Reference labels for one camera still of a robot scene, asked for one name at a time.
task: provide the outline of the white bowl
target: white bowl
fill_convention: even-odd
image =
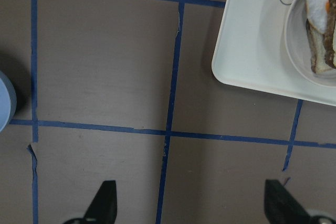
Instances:
[[[0,132],[12,119],[16,109],[16,94],[10,80],[0,71]]]
[[[336,87],[336,69],[322,74],[315,74],[311,70],[305,2],[294,0],[288,10],[284,29],[288,56],[298,72],[309,81],[324,87]]]

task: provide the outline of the bread slice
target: bread slice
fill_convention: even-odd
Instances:
[[[327,17],[327,28],[324,33],[325,62],[332,68],[334,65],[335,51],[333,49],[334,31],[336,23],[336,0],[329,0],[329,12]]]
[[[324,60],[326,51],[323,46],[323,34],[312,27],[308,20],[306,22],[306,30],[311,51],[311,70],[316,74],[331,70],[332,68]]]

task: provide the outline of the tray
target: tray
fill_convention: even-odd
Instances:
[[[222,83],[336,106],[336,88],[302,77],[289,60],[284,23],[292,0],[227,0],[212,61]]]

